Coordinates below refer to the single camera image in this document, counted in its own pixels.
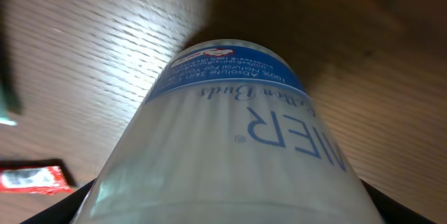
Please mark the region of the white blue label jar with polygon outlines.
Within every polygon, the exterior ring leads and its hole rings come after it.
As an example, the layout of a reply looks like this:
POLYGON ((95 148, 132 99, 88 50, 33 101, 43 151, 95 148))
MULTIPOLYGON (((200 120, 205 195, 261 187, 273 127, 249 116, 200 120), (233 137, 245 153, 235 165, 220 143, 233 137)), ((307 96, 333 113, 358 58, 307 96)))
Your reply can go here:
POLYGON ((175 56, 75 223, 381 223, 290 66, 243 40, 175 56))

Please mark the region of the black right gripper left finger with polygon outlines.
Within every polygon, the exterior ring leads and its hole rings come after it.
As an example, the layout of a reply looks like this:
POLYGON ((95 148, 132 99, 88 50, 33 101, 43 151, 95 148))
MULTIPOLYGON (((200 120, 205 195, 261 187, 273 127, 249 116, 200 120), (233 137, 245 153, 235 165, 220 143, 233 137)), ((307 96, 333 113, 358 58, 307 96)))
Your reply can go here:
POLYGON ((69 224, 90 192, 94 182, 95 179, 60 202, 26 219, 20 224, 69 224))

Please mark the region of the mint green wipes pack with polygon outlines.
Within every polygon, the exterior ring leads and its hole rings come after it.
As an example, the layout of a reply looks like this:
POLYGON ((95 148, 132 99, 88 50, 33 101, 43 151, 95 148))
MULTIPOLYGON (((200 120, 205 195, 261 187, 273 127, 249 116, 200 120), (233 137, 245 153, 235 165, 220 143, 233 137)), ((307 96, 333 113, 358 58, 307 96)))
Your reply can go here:
POLYGON ((3 88, 1 88, 1 97, 0 97, 0 124, 7 126, 16 126, 17 122, 13 121, 8 114, 8 108, 6 103, 5 93, 3 88))

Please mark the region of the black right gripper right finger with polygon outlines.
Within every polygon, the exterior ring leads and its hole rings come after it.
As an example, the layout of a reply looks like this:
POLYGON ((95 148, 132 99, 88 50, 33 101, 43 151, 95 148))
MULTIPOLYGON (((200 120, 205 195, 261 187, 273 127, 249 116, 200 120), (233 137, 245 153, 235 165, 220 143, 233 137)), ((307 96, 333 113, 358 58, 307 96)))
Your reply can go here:
POLYGON ((434 221, 393 200, 366 181, 361 182, 386 224, 435 224, 434 221))

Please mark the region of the red snack bar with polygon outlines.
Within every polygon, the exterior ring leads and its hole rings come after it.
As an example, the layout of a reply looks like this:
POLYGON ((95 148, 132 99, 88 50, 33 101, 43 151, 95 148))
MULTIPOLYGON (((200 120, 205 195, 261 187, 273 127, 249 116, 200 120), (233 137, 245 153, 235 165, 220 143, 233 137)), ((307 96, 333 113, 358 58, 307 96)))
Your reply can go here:
POLYGON ((54 195, 73 189, 59 166, 44 166, 1 169, 1 192, 54 195))

